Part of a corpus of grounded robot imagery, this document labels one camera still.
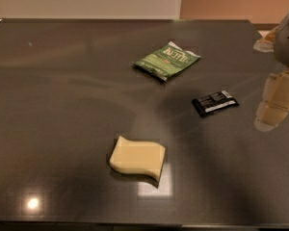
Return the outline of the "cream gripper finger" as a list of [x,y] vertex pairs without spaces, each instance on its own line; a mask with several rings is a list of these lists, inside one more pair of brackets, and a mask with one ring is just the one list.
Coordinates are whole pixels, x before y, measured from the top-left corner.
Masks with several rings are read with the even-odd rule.
[[254,127],[261,132],[269,132],[289,115],[289,68],[271,73],[263,89]]
[[277,27],[269,31],[264,37],[259,39],[253,46],[253,49],[259,52],[273,52],[274,44],[276,41],[276,30]]

